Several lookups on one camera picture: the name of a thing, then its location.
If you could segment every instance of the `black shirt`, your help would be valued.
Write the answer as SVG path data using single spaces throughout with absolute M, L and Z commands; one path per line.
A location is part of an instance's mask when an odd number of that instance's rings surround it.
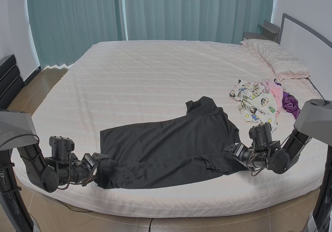
M 246 168 L 223 149 L 240 142 L 222 107 L 203 96 L 183 117 L 131 124 L 100 132 L 102 188 L 161 188 L 229 175 Z

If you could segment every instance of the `pillow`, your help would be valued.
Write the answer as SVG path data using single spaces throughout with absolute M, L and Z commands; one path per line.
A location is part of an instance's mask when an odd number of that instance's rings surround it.
M 248 39 L 241 43 L 258 53 L 266 61 L 278 81 L 308 78 L 310 76 L 309 69 L 276 42 Z

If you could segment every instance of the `black furniture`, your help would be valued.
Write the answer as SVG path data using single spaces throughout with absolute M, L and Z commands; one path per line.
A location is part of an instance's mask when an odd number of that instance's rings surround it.
M 262 34 L 244 32 L 243 40 L 247 39 L 263 39 L 263 40 L 271 40 L 273 42 L 278 41 L 279 36 L 279 27 L 272 24 L 271 22 L 264 20 L 263 24 L 258 24 L 259 27 L 263 29 Z
M 7 109 L 24 87 L 14 55 L 0 60 L 0 109 Z

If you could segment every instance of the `fitted sheet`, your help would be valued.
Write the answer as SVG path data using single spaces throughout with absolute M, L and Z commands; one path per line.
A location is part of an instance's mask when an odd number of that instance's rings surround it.
M 51 135 L 75 142 L 79 159 L 100 152 L 99 131 L 185 115 L 189 100 L 211 97 L 223 107 L 250 146 L 236 102 L 229 97 L 238 79 L 274 78 L 268 65 L 243 45 L 200 41 L 121 41 L 93 45 L 52 88 L 32 119 L 43 155 L 51 156 Z M 307 79 L 283 80 L 299 106 L 319 98 Z M 281 110 L 274 140 L 292 131 L 294 117 Z M 263 170 L 251 177 L 237 172 L 212 180 L 156 189 L 102 189 L 70 185 L 47 193 L 33 186 L 14 150 L 12 161 L 22 184 L 55 199 L 96 212 L 134 217 L 193 217 L 241 214 L 301 196 L 322 183 L 327 145 L 315 139 L 286 173 Z

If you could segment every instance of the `black pole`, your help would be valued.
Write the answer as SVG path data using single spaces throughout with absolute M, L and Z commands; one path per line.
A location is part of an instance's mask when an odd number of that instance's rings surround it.
M 24 205 L 9 150 L 0 151 L 0 203 L 16 232 L 33 232 L 34 224 Z
M 320 188 L 318 201 L 313 210 L 313 218 L 318 232 L 328 232 L 330 212 L 332 209 L 332 146 L 328 146 L 323 183 Z

